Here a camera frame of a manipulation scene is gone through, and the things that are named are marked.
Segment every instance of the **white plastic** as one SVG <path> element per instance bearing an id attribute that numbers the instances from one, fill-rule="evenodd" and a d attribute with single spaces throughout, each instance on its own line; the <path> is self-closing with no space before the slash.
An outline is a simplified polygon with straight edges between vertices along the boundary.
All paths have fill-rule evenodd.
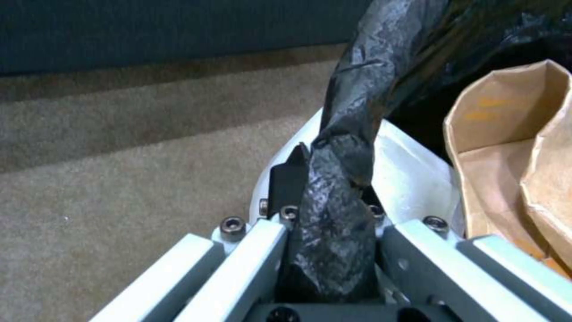
<path id="1" fill-rule="evenodd" d="M 270 168 L 284 163 L 292 149 L 310 146 L 320 130 L 320 109 L 271 159 L 252 192 L 249 221 L 259 217 L 259 202 L 268 197 Z M 375 140 L 372 186 L 393 224 L 433 215 L 445 219 L 463 235 L 464 222 L 454 170 L 388 121 L 382 121 Z"/>

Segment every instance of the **beige carpet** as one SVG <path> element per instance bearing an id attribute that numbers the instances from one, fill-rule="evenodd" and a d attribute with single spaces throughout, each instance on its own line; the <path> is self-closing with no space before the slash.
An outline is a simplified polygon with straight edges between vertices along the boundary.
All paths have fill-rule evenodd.
<path id="1" fill-rule="evenodd" d="M 89 319 L 185 233 L 246 218 L 342 50 L 0 79 L 0 321 Z"/>

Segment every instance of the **trash bag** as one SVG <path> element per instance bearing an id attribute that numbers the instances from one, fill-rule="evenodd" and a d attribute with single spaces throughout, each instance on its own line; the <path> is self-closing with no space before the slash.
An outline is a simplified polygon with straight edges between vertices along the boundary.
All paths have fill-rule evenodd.
<path id="1" fill-rule="evenodd" d="M 388 117 L 438 155 L 443 118 L 492 69 L 550 58 L 570 69 L 572 0 L 374 0 L 329 82 L 278 298 L 376 296 L 374 220 L 360 200 Z"/>

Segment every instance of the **brown paper bag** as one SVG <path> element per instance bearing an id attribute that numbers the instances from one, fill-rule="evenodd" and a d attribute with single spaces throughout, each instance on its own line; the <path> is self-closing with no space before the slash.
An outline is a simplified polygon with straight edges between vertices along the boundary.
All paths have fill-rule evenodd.
<path id="1" fill-rule="evenodd" d="M 444 131 L 467 237 L 499 234 L 538 260 L 549 259 L 554 244 L 558 255 L 572 258 L 571 80 L 566 69 L 544 61 L 494 71 L 459 96 Z M 546 190 L 548 180 L 561 182 Z"/>

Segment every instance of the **bolt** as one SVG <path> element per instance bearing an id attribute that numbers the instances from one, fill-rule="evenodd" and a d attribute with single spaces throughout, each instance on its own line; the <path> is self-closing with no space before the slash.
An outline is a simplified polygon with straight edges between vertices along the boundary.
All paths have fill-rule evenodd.
<path id="1" fill-rule="evenodd" d="M 258 202 L 258 214 L 261 217 L 267 217 L 268 216 L 268 199 L 267 198 L 262 198 Z"/>
<path id="2" fill-rule="evenodd" d="M 375 225 L 380 226 L 383 224 L 383 219 L 386 217 L 386 212 L 381 206 L 369 205 L 371 213 L 374 214 Z"/>
<path id="3" fill-rule="evenodd" d="M 219 229 L 221 237 L 228 242 L 240 241 L 247 233 L 246 223 L 237 216 L 224 218 Z"/>
<path id="4" fill-rule="evenodd" d="M 437 216 L 427 216 L 423 218 L 423 223 L 432 231 L 436 232 L 437 235 L 447 238 L 449 232 L 449 225 L 445 219 Z"/>
<path id="5" fill-rule="evenodd" d="M 300 322 L 300 316 L 296 311 L 287 307 L 277 307 L 270 311 L 267 322 Z"/>
<path id="6" fill-rule="evenodd" d="M 280 209 L 280 223 L 286 226 L 288 229 L 294 227 L 294 222 L 298 217 L 298 207 L 288 205 Z"/>

